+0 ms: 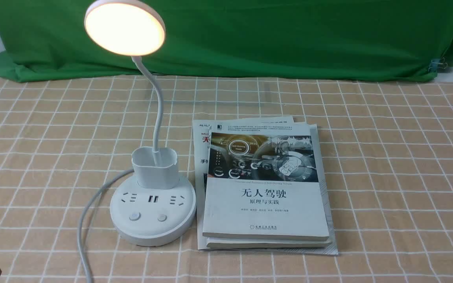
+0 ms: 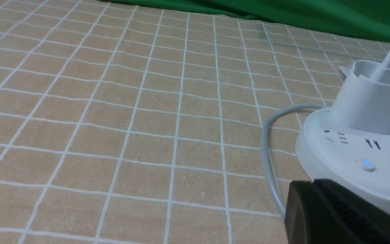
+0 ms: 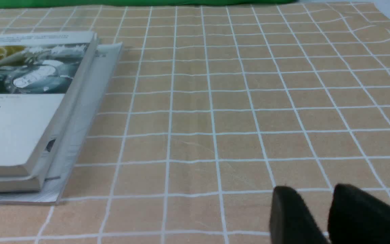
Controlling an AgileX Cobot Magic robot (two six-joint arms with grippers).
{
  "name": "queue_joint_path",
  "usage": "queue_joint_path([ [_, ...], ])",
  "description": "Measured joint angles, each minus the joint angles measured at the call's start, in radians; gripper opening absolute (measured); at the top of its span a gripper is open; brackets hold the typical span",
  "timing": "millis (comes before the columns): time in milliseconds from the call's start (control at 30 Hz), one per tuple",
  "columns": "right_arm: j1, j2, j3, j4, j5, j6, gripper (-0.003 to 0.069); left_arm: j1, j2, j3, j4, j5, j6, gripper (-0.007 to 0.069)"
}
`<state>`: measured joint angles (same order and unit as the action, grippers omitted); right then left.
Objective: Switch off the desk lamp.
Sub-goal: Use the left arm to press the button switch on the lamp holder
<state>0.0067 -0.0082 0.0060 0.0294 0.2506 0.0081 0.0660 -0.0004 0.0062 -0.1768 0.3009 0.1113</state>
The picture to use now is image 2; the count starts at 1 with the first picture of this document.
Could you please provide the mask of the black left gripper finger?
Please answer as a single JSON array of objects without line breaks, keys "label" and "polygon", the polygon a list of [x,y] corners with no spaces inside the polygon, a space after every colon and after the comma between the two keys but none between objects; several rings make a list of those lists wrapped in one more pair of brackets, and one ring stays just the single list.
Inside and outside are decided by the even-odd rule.
[{"label": "black left gripper finger", "polygon": [[290,244],[390,244],[390,215],[330,179],[291,182],[284,223]]}]

